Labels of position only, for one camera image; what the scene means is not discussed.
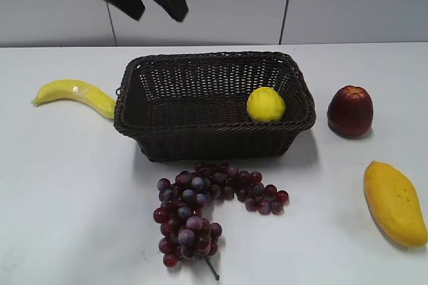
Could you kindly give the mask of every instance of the yellow lemon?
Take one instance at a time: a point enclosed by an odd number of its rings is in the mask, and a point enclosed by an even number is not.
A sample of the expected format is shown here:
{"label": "yellow lemon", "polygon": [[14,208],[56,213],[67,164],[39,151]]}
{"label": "yellow lemon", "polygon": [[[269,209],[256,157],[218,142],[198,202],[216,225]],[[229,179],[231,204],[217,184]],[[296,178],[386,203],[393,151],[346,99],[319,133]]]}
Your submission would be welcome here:
{"label": "yellow lemon", "polygon": [[286,103],[274,89],[262,86],[249,95],[247,112],[255,122],[279,121],[286,112]]}

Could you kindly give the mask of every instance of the mango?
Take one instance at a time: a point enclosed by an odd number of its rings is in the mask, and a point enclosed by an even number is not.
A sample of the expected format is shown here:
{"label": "mango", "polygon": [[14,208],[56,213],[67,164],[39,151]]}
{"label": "mango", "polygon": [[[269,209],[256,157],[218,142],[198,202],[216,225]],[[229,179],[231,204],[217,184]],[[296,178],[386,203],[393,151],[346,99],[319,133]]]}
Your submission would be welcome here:
{"label": "mango", "polygon": [[393,241],[408,248],[427,244],[428,231],[419,199],[404,174],[373,161],[364,173],[364,192],[374,220]]}

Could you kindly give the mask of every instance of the brown woven basket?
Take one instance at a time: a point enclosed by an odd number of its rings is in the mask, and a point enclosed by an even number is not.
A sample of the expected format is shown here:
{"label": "brown woven basket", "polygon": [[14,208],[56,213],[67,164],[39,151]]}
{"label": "brown woven basket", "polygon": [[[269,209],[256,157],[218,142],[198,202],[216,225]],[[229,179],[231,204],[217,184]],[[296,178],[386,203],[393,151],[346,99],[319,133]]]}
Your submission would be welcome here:
{"label": "brown woven basket", "polygon": [[[260,86],[285,100],[283,121],[249,119],[247,98]],[[114,127],[151,161],[278,156],[315,123],[314,99],[283,53],[146,56],[128,64],[117,93]]]}

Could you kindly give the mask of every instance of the banana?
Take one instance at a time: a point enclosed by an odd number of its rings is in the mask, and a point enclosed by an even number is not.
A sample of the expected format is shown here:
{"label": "banana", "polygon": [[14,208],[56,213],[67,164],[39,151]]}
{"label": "banana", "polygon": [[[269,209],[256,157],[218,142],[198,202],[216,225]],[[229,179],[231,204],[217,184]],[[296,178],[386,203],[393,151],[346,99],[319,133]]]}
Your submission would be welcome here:
{"label": "banana", "polygon": [[106,118],[114,118],[115,101],[96,86],[80,80],[58,80],[45,84],[31,103],[39,106],[60,99],[79,101]]}

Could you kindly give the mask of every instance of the apple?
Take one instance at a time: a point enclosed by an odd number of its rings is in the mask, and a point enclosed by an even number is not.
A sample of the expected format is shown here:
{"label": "apple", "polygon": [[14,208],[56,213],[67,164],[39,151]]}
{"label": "apple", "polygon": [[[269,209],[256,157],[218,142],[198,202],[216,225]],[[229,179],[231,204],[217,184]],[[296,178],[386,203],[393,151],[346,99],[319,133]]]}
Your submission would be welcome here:
{"label": "apple", "polygon": [[373,103],[359,86],[345,86],[334,95],[327,111],[329,127],[342,136],[362,136],[373,121]]}

